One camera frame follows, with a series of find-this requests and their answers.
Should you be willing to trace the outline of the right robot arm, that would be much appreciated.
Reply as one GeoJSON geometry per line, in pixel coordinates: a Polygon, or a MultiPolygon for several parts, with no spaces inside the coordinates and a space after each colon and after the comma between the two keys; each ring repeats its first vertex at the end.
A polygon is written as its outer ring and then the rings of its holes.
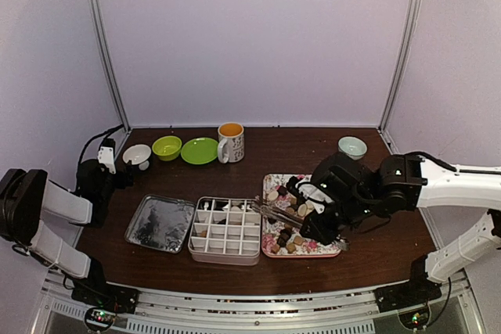
{"type": "Polygon", "coordinates": [[[448,277],[500,246],[500,169],[451,165],[424,152],[393,154],[373,171],[343,153],[324,159],[310,178],[292,177],[287,191],[313,203],[301,235],[323,245],[370,217],[389,220],[399,211],[429,207],[483,208],[469,230],[444,248],[413,261],[402,285],[406,303],[419,303],[431,284],[448,277]]]}

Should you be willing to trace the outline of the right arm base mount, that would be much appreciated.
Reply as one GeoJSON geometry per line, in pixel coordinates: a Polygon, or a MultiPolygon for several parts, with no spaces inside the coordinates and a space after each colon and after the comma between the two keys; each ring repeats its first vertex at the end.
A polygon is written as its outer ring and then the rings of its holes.
{"type": "Polygon", "coordinates": [[[399,311],[400,323],[413,331],[427,329],[432,323],[429,303],[442,296],[442,285],[428,279],[425,270],[427,256],[411,263],[407,282],[380,287],[374,290],[380,313],[399,311]]]}

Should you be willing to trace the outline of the pink bunny tin lid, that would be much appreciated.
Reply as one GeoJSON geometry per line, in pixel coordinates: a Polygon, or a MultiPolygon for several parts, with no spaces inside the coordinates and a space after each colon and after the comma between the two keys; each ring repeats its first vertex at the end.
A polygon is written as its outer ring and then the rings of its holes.
{"type": "Polygon", "coordinates": [[[177,254],[193,223],[195,203],[158,195],[142,198],[124,234],[127,242],[177,254]]]}

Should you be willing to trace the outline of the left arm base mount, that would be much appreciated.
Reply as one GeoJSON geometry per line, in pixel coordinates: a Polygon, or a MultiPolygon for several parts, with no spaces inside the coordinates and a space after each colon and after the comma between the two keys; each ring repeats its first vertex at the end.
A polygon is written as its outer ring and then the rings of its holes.
{"type": "Polygon", "coordinates": [[[110,329],[120,314],[133,314],[139,291],[116,286],[106,280],[102,264],[91,258],[89,272],[84,278],[70,276],[73,283],[71,298],[88,305],[84,324],[91,332],[110,329]]]}

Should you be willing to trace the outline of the metal tongs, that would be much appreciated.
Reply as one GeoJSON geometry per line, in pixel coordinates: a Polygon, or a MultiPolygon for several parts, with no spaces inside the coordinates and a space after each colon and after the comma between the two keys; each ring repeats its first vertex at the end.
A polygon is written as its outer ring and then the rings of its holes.
{"type": "Polygon", "coordinates": [[[304,223],[305,220],[303,218],[289,214],[285,210],[281,210],[277,206],[263,203],[258,196],[256,196],[255,200],[250,204],[250,208],[256,213],[260,213],[267,218],[281,221],[284,224],[288,224],[292,228],[296,228],[301,233],[301,235],[305,236],[306,238],[319,241],[325,246],[334,244],[340,250],[349,250],[350,243],[347,239],[331,230],[319,228],[319,226],[315,224],[313,220],[309,219],[309,216],[306,220],[306,223],[304,223]]]}

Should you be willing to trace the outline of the pink tin box with dividers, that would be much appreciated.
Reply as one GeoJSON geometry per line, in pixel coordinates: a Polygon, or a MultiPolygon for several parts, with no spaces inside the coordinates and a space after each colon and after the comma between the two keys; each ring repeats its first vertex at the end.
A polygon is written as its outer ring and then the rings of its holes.
{"type": "Polygon", "coordinates": [[[187,241],[192,258],[207,264],[256,265],[261,253],[261,215],[250,208],[254,200],[199,198],[187,241]],[[212,210],[204,209],[207,201],[214,201],[212,210]],[[231,211],[232,206],[242,211],[231,211]],[[222,219],[226,224],[217,224],[222,219]],[[207,238],[201,238],[201,232],[207,232],[207,238]]]}

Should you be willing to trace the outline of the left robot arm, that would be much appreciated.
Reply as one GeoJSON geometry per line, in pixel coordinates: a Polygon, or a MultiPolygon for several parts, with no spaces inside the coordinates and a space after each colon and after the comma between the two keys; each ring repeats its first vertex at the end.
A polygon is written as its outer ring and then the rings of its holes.
{"type": "Polygon", "coordinates": [[[1,237],[13,249],[84,280],[83,294],[96,306],[104,306],[112,300],[113,290],[92,275],[98,271],[98,262],[68,244],[44,219],[53,216],[78,227],[101,228],[114,192],[132,185],[129,163],[112,172],[96,159],[86,160],[77,168],[73,192],[51,180],[45,170],[11,168],[1,178],[1,237]]]}

